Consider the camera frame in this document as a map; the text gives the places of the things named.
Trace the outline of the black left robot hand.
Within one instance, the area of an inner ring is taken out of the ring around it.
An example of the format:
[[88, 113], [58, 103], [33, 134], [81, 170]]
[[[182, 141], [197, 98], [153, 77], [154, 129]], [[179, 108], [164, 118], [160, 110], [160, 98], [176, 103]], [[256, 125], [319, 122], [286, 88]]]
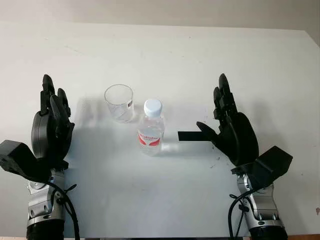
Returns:
[[40, 110], [31, 129], [31, 145], [37, 162], [50, 169], [66, 170], [65, 157], [70, 149], [75, 124], [65, 91], [55, 92], [52, 78], [45, 74], [40, 92]]

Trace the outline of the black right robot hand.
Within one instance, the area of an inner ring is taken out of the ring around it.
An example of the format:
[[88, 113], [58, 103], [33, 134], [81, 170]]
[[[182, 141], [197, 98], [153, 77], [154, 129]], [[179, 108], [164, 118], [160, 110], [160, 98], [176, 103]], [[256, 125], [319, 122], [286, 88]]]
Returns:
[[237, 110], [224, 73], [213, 90], [213, 102], [213, 116], [219, 121], [219, 133], [200, 121], [196, 123], [197, 127], [236, 167], [253, 162], [259, 156], [258, 140], [249, 119]]

